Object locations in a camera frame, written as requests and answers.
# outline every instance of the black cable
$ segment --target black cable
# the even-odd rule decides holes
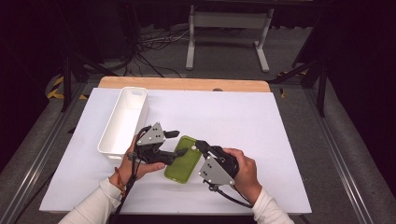
[[[16,224],[16,223],[18,222],[18,220],[19,220],[19,219],[21,218],[21,216],[23,215],[24,211],[26,211],[26,209],[27,209],[27,208],[29,207],[29,205],[33,202],[33,200],[35,199],[35,197],[37,197],[37,195],[41,192],[41,190],[42,190],[44,187],[46,187],[46,186],[50,183],[50,181],[51,181],[53,175],[55,174],[55,172],[56,172],[56,169],[52,172],[52,174],[50,174],[50,176],[46,179],[46,181],[44,182],[44,184],[41,185],[41,187],[35,192],[35,195],[33,195],[33,197],[29,200],[29,202],[27,202],[27,203],[24,205],[24,207],[22,208],[22,210],[18,213],[18,216],[17,216],[17,218],[15,219],[14,224]]]
[[[139,55],[139,57],[141,57],[143,60],[145,60],[146,63],[148,63],[148,65],[161,77],[165,77],[163,74],[161,74],[151,63],[149,63],[149,61],[143,57],[143,55],[141,55],[139,52],[137,52],[137,54]]]
[[[158,39],[167,39],[167,38],[169,39],[169,37],[175,37],[175,35],[179,35],[180,33],[182,33],[182,34],[186,33],[188,30],[189,29],[182,29],[182,30],[174,31],[173,33],[172,33],[172,31],[169,31],[169,33],[166,33],[166,35],[156,35],[155,37],[147,38],[147,39],[144,39],[142,41],[150,42],[150,40],[155,41],[155,40],[158,40]]]
[[[162,46],[164,45],[165,40],[168,39],[168,38],[170,38],[171,34],[172,34],[172,32],[169,32],[169,34],[168,34],[166,37],[164,37],[162,41],[160,41],[160,46],[157,47],[157,48],[152,48],[152,49],[156,49],[156,50],[163,49]]]
[[[137,59],[139,62],[141,62],[142,64],[149,65],[149,64],[147,64],[147,63],[145,63],[145,62],[139,60],[138,58],[136,58],[136,59]],[[176,71],[176,70],[174,70],[174,69],[172,69],[172,68],[160,67],[160,66],[157,66],[157,65],[152,65],[152,66],[154,66],[154,67],[156,67],[156,68],[161,68],[161,69],[166,69],[166,70],[172,71],[172,72],[176,73],[179,77],[182,77],[178,71]]]
[[[156,35],[155,37],[152,37],[151,34],[155,34],[155,33],[159,33],[159,34]],[[149,31],[149,32],[142,33],[141,35],[150,35],[151,38],[147,38],[147,39],[156,39],[156,38],[161,38],[161,37],[163,37],[163,36],[167,36],[167,35],[168,35],[168,34],[162,35],[162,33],[165,33],[165,31],[164,31],[164,30]]]
[[[172,41],[172,39],[175,38],[176,35],[178,35],[178,32],[173,33],[173,34],[170,33],[168,37],[166,37],[166,38],[163,39],[163,42],[161,43],[161,45],[160,45],[159,47],[155,48],[155,50],[164,49],[164,48],[166,48],[167,46],[169,46],[170,44],[175,43],[175,42],[177,42],[178,40],[180,40],[181,37],[180,37],[179,39],[175,40],[175,41]]]
[[[306,219],[306,217],[304,215],[299,215],[299,218],[302,219],[304,223],[310,224],[308,219]]]
[[[139,131],[139,133],[137,134],[137,137],[140,138],[140,136],[142,136],[142,134],[145,133],[146,131],[148,131],[150,128],[151,128],[151,126],[148,126],[146,128],[141,129]],[[127,184],[126,184],[125,196],[121,198],[120,205],[117,207],[117,210],[114,213],[113,219],[111,220],[112,224],[117,223],[117,219],[118,219],[118,217],[120,215],[121,208],[122,208],[123,204],[125,203],[125,200],[128,197],[129,192],[131,191],[131,188],[134,186],[134,182],[136,182],[136,179],[137,179],[137,170],[139,169],[140,162],[142,161],[142,160],[139,161],[139,163],[137,164],[137,167],[135,169],[134,166],[135,166],[135,163],[136,163],[136,155],[138,155],[138,157],[141,158],[139,156],[139,152],[136,151],[138,140],[139,139],[135,139],[135,141],[134,141],[134,152],[132,152],[132,157],[130,157],[128,155],[128,160],[132,161],[131,177],[129,178],[129,180],[128,180]]]
[[[125,64],[125,71],[124,71],[123,77],[125,77],[127,72],[128,72],[128,63]]]
[[[132,69],[128,69],[127,72],[128,72],[131,76],[137,77],[137,75],[135,75],[135,74],[132,72]]]
[[[142,77],[143,74],[142,74],[142,70],[140,70],[139,64],[137,64],[137,62],[135,60],[134,60],[134,64],[136,64],[136,66],[139,68],[139,73],[140,73],[140,76]]]
[[[252,207],[253,207],[251,204],[242,203],[242,202],[236,200],[235,198],[230,197],[229,195],[227,195],[226,193],[224,193],[224,192],[223,192],[221,189],[219,189],[219,188],[216,188],[216,189],[215,189],[215,192],[218,192],[218,193],[221,194],[224,198],[226,198],[226,199],[228,199],[228,200],[230,200],[230,201],[232,201],[232,202],[234,202],[234,203],[238,203],[238,204],[240,204],[240,205],[242,205],[242,206],[245,206],[245,207],[248,207],[248,208],[252,208]]]
[[[237,204],[240,204],[240,205],[248,207],[248,208],[252,208],[253,207],[251,204],[242,203],[242,202],[236,200],[235,198],[230,197],[228,194],[224,193],[221,189],[219,189],[219,186],[211,184],[205,179],[204,179],[204,183],[207,183],[209,185],[209,190],[210,191],[215,191],[215,192],[221,194],[224,198],[230,200],[233,203],[237,203]]]
[[[248,202],[248,199],[247,199],[244,195],[242,195],[241,192],[239,192],[239,190],[236,188],[235,185],[233,185],[232,188],[233,188],[234,190],[236,190],[236,192],[238,192],[238,194],[241,195],[241,197],[242,197],[243,199],[245,199],[245,201]]]

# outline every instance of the wire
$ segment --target wire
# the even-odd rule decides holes
[[[160,38],[160,37],[165,37],[168,36],[168,33],[165,32],[164,30],[158,30],[158,31],[150,31],[150,32],[146,32],[143,33],[142,35],[142,40],[148,40],[148,39],[153,39],[153,38]]]
[[[144,47],[146,48],[146,50],[144,50],[143,52],[146,52],[150,49],[155,49],[155,50],[160,50],[160,49],[164,49],[167,46],[169,46],[172,43],[177,42],[180,39],[185,39],[185,40],[189,40],[187,38],[182,38],[189,30],[187,29],[186,31],[177,31],[175,33],[170,32],[169,35],[166,35],[164,37],[155,37],[152,39],[146,39],[146,40],[142,40],[142,43],[144,44]]]
[[[161,77],[165,77],[163,74],[161,74],[156,68],[155,66],[153,66],[151,63],[149,63],[149,61],[143,57],[143,55],[141,55],[139,52],[137,52],[137,55],[139,55],[158,75],[160,75]]]
[[[231,202],[240,204],[240,205],[248,207],[248,208],[252,208],[253,207],[251,204],[242,203],[242,202],[236,200],[235,198],[230,197],[228,194],[224,193],[221,189],[219,189],[219,186],[211,184],[205,179],[204,179],[204,182],[206,182],[209,185],[209,190],[210,191],[215,191],[215,192],[221,194],[224,198],[230,200]]]
[[[143,128],[143,129],[141,129],[141,130],[139,131],[139,133],[137,134],[137,137],[139,137],[139,139],[140,139],[140,136],[142,136],[142,134],[145,133],[146,131],[148,131],[150,128],[151,128],[151,126],[148,126],[148,127],[145,127],[145,128]],[[120,205],[117,207],[117,210],[116,210],[116,212],[114,213],[113,219],[111,220],[111,223],[112,223],[112,224],[117,223],[117,219],[118,219],[118,217],[119,217],[119,215],[120,215],[121,208],[122,208],[122,206],[124,205],[125,200],[126,200],[126,198],[128,197],[128,194],[129,194],[129,192],[131,191],[132,187],[134,186],[134,182],[136,182],[136,179],[137,179],[137,170],[139,169],[140,162],[142,161],[142,160],[140,159],[141,157],[139,156],[139,151],[136,150],[136,149],[137,149],[137,142],[138,142],[138,139],[135,139],[135,140],[134,140],[134,152],[132,153],[132,158],[130,158],[130,157],[128,156],[128,160],[132,160],[132,172],[131,172],[131,177],[129,178],[129,180],[128,180],[127,184],[126,184],[125,196],[121,198]],[[136,155],[139,157],[139,160],[140,160],[140,161],[139,161],[139,163],[137,164],[137,167],[135,168],[134,166],[135,166],[135,163],[136,163]]]
[[[244,195],[242,195],[241,192],[239,192],[239,190],[236,188],[235,185],[232,185],[232,188],[233,188],[234,190],[236,190],[236,192],[238,192],[238,194],[241,195],[241,197],[242,197],[243,199],[245,199],[245,201],[248,202],[248,199],[247,199]]]
[[[308,219],[306,219],[306,217],[304,215],[299,215],[299,217],[303,220],[303,222],[305,222],[306,224],[310,224]]]
[[[128,69],[128,71],[127,71],[131,76],[133,76],[133,77],[137,77],[137,75],[135,75],[133,72],[132,72],[132,69]]]
[[[125,77],[127,71],[128,71],[128,63],[125,64],[125,71],[124,71],[123,77]]]
[[[137,59],[139,62],[141,62],[142,64],[145,64],[145,65],[148,65],[148,66],[153,66],[153,67],[155,67],[155,68],[166,69],[166,70],[169,70],[169,71],[172,71],[172,72],[176,73],[179,77],[182,77],[178,71],[176,71],[176,70],[174,70],[174,69],[172,69],[172,68],[160,67],[160,66],[157,66],[157,65],[150,65],[150,64],[148,64],[148,63],[145,63],[145,62],[141,61],[141,60],[138,59],[138,58],[136,58],[136,59]],[[136,65],[139,67],[140,75],[142,75],[142,73],[141,73],[141,71],[140,71],[140,66],[139,66],[137,63],[136,63]]]
[[[230,197],[229,195],[227,195],[226,193],[224,193],[224,192],[223,192],[221,189],[219,189],[219,188],[216,188],[215,191],[218,192],[219,194],[221,194],[224,198],[226,198],[226,199],[228,199],[228,200],[230,200],[230,201],[232,201],[232,202],[234,202],[234,203],[238,203],[238,204],[240,204],[240,205],[242,205],[242,206],[245,206],[245,207],[248,207],[248,208],[252,208],[252,207],[253,207],[251,204],[242,203],[242,202],[236,200],[235,198]]]

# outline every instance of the metal stand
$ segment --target metal stand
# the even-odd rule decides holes
[[[324,118],[324,96],[326,91],[326,80],[327,80],[327,62],[326,61],[312,61],[305,63],[301,66],[294,68],[282,77],[277,77],[272,80],[266,80],[269,84],[280,84],[281,82],[296,76],[297,74],[309,69],[305,77],[301,81],[301,85],[304,89],[312,88],[315,82],[319,78],[318,85],[318,98],[317,108],[319,114]]]
[[[195,51],[194,29],[195,27],[227,27],[262,29],[262,36],[259,41],[255,41],[255,49],[260,60],[262,71],[270,71],[265,59],[262,46],[273,18],[274,10],[269,9],[267,14],[247,14],[247,13],[219,13],[219,12],[196,12],[195,7],[190,8],[190,41],[187,52],[186,69],[192,70]]]
[[[78,54],[78,46],[73,40],[73,35],[69,32],[67,24],[64,22],[62,11],[56,1],[41,0],[40,2],[48,14],[49,21],[57,29],[64,46],[64,106],[62,108],[62,112],[64,112],[72,101],[72,74],[77,82],[87,82],[89,78],[84,64],[107,76],[116,76],[116,74]]]

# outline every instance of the white sleeve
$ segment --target white sleeve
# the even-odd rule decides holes
[[[106,223],[113,208],[120,205],[120,190],[108,178],[99,187],[70,211],[61,224],[99,224]]]
[[[293,221],[288,214],[277,205],[275,198],[262,188],[256,203],[253,206],[254,220],[259,224],[290,224]]]

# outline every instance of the white tray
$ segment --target white tray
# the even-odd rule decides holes
[[[98,145],[99,152],[111,163],[121,163],[134,135],[144,127],[149,113],[147,92],[138,87],[125,87],[120,91]]]

